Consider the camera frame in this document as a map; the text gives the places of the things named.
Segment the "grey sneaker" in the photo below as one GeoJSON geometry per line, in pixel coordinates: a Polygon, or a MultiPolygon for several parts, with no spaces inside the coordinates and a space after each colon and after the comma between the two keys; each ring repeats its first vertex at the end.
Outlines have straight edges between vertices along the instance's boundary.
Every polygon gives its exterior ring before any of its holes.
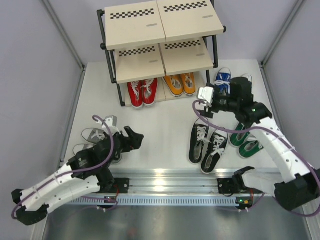
{"type": "Polygon", "coordinates": [[[107,133],[98,128],[86,128],[81,132],[82,138],[90,144],[97,144],[107,137],[107,133]]]}
{"type": "MultiPolygon", "coordinates": [[[[74,146],[73,148],[73,154],[76,155],[77,153],[83,151],[83,150],[87,150],[87,149],[91,149],[93,148],[95,145],[94,144],[77,144],[74,146]]],[[[119,153],[117,154],[110,162],[112,165],[117,165],[122,161],[122,154],[119,153]]]]}

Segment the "orange sneaker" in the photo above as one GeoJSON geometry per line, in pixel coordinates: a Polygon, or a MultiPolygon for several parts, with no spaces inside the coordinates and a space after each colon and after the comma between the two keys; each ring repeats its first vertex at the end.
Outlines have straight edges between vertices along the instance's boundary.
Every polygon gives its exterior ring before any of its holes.
{"type": "Polygon", "coordinates": [[[183,94],[183,86],[178,75],[166,75],[162,79],[174,97],[180,97],[183,94]]]}
{"type": "Polygon", "coordinates": [[[194,73],[183,73],[180,75],[182,80],[183,90],[187,96],[192,96],[196,92],[196,84],[194,73]]]}

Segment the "red sneaker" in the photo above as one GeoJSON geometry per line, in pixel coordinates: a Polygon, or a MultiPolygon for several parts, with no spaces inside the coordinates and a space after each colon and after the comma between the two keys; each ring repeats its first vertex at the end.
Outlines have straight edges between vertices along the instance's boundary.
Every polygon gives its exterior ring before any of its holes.
{"type": "Polygon", "coordinates": [[[138,109],[143,105],[142,83],[140,81],[132,81],[127,83],[128,94],[131,105],[138,109]]]}
{"type": "Polygon", "coordinates": [[[142,81],[142,92],[143,92],[143,104],[146,107],[151,107],[156,101],[156,94],[158,88],[158,79],[151,78],[142,81]]]}

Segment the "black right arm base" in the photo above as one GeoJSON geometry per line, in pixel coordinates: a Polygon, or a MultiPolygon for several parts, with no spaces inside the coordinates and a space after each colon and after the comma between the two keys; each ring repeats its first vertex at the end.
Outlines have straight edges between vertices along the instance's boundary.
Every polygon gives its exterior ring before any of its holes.
{"type": "Polygon", "coordinates": [[[262,194],[261,191],[255,188],[248,188],[244,185],[242,175],[249,170],[254,170],[254,167],[247,166],[234,172],[232,177],[218,178],[218,192],[226,197],[231,197],[233,194],[249,194],[253,190],[254,194],[262,194]]]}

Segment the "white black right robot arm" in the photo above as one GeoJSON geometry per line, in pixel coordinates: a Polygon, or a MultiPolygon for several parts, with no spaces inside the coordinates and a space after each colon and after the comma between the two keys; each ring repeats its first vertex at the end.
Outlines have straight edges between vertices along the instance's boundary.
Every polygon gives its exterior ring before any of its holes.
{"type": "Polygon", "coordinates": [[[273,196],[287,211],[292,211],[320,197],[320,171],[311,166],[282,134],[272,113],[260,102],[254,101],[252,82],[236,77],[228,82],[228,92],[222,85],[201,87],[198,102],[204,105],[197,111],[199,118],[214,127],[207,152],[201,164],[202,171],[211,173],[225,153],[227,144],[238,147],[243,158],[265,150],[277,166],[280,177],[269,176],[247,166],[232,177],[236,191],[245,193],[255,189],[273,196]],[[234,113],[238,121],[235,130],[214,126],[204,115],[212,117],[220,111],[234,113]]]}

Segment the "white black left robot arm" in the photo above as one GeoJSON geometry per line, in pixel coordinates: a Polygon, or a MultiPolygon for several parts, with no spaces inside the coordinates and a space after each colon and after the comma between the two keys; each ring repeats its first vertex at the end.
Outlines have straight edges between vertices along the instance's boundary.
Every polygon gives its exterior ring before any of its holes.
{"type": "Polygon", "coordinates": [[[138,150],[144,135],[124,127],[127,135],[116,127],[86,128],[81,137],[85,144],[73,148],[74,156],[51,176],[28,189],[15,189],[11,196],[16,204],[11,217],[30,226],[57,208],[88,194],[113,192],[115,179],[109,169],[119,163],[123,153],[138,150]]]}

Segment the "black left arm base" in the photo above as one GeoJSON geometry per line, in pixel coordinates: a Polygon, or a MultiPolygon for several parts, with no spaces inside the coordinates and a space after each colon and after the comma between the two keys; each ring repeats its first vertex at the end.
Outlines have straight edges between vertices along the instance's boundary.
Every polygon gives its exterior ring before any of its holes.
{"type": "Polygon", "coordinates": [[[130,179],[129,178],[118,178],[114,180],[108,180],[103,183],[100,187],[99,193],[106,194],[127,194],[129,191],[130,179]]]}

